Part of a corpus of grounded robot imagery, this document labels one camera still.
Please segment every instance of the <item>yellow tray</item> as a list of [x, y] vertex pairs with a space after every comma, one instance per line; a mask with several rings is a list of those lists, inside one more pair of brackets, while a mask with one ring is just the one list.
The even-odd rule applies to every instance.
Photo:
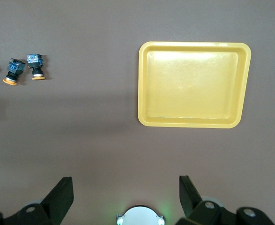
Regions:
[[154, 127], [236, 126], [250, 60], [244, 43], [145, 43], [139, 51], [139, 121]]

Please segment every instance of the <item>gray table surface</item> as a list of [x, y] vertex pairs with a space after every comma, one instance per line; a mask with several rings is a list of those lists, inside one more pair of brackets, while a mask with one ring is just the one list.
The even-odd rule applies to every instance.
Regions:
[[[241, 122], [232, 129], [145, 127], [137, 120], [138, 50], [147, 41], [243, 42], [252, 50]], [[10, 58], [44, 55], [44, 81]], [[173, 225], [178, 177], [235, 211], [275, 222], [275, 0], [0, 1], [0, 211], [43, 198], [63, 176], [63, 225], [114, 225], [135, 204]]]

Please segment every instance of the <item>yellow plastic tray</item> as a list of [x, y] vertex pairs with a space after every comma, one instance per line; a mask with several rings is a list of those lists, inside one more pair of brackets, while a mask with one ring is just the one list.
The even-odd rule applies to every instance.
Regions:
[[244, 43], [145, 43], [139, 51], [139, 121], [154, 127], [236, 126], [250, 60]]

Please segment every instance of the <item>black robotic claw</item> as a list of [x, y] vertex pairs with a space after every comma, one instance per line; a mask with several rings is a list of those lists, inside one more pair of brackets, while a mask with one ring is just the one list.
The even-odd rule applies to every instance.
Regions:
[[180, 176], [179, 188], [186, 218], [180, 219], [176, 225], [274, 225], [258, 209], [242, 207], [234, 214], [213, 201], [203, 201], [188, 176]]
[[27, 205], [5, 219], [0, 213], [0, 225], [59, 225], [73, 200], [72, 178], [64, 177], [40, 204]]

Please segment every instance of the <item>gray background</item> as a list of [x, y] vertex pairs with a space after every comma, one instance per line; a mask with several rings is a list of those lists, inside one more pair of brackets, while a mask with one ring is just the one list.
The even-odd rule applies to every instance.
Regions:
[[[242, 120], [232, 129], [145, 127], [138, 50], [147, 41], [244, 42], [252, 50]], [[10, 58], [44, 55], [46, 80]], [[145, 204], [173, 225], [178, 177], [235, 211], [275, 222], [275, 0], [0, 1], [0, 211], [43, 198], [63, 176], [75, 200], [62, 224], [114, 225]]]

